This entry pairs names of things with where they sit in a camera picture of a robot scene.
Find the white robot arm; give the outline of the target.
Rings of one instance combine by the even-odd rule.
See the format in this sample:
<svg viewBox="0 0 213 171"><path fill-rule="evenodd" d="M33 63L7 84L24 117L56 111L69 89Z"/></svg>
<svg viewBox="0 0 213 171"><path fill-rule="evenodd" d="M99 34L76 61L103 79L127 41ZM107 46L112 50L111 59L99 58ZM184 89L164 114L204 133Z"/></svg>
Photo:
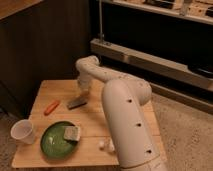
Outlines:
<svg viewBox="0 0 213 171"><path fill-rule="evenodd" d="M92 79L104 83L102 107L121 171L168 171L141 110L152 89L144 79L104 68L96 56L78 59L78 85L88 92Z"/></svg>

